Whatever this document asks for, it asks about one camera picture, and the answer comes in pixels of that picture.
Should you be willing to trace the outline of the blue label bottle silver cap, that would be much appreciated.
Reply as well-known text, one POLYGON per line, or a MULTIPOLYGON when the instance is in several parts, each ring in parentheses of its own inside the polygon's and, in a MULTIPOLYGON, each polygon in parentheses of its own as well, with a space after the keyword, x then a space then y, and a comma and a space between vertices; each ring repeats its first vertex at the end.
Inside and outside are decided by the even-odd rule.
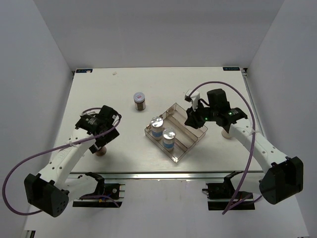
POLYGON ((163 119, 161 117, 153 117, 150 122, 152 136, 155 140, 160 140, 163 134, 163 119))

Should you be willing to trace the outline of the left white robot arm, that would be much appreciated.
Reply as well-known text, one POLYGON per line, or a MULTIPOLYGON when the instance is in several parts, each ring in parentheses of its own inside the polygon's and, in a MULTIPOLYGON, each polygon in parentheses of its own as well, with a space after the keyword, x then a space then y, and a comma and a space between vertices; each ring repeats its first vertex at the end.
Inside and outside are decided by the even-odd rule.
POLYGON ((101 175, 87 172, 74 180, 67 178, 87 151, 95 154, 119 136, 116 126, 120 120, 121 115, 106 105, 98 113, 83 113, 53 159, 36 175, 29 174, 24 180, 28 202, 57 217, 73 200, 104 197, 105 179, 101 175))

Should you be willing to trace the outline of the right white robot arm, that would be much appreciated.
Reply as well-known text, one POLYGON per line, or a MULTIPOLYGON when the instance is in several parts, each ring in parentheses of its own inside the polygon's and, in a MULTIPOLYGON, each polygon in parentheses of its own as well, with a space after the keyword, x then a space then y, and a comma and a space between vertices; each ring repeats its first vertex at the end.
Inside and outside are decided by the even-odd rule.
POLYGON ((186 126, 201 128, 212 121, 237 139, 260 165, 264 176, 246 176, 242 184, 231 180, 224 184, 224 193, 231 198, 242 189, 261 195, 268 203, 277 204, 303 190, 304 164, 298 157, 290 158, 256 132, 248 116, 240 108, 232 108, 223 89, 207 92, 208 105, 197 91, 188 90, 185 100, 192 105, 187 109, 186 126))

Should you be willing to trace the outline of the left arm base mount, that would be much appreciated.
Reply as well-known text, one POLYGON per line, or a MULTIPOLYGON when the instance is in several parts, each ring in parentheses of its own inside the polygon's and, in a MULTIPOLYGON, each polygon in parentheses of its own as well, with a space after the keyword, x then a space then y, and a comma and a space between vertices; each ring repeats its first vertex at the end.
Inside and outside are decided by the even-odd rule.
POLYGON ((77 199, 72 207, 77 208, 120 208, 125 196, 125 184, 105 183, 103 195, 87 195, 88 198, 77 199))

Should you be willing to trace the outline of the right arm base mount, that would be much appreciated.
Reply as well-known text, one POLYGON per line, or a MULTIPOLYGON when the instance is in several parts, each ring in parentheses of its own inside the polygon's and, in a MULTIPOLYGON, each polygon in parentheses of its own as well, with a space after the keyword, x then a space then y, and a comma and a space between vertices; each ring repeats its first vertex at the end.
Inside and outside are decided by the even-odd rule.
MULTIPOLYGON (((234 194, 234 191, 222 183, 207 183, 206 187, 202 188, 202 193, 207 196, 209 211, 223 211, 234 194)), ((253 195, 251 194, 248 199, 233 207, 232 210, 255 210, 253 195)))

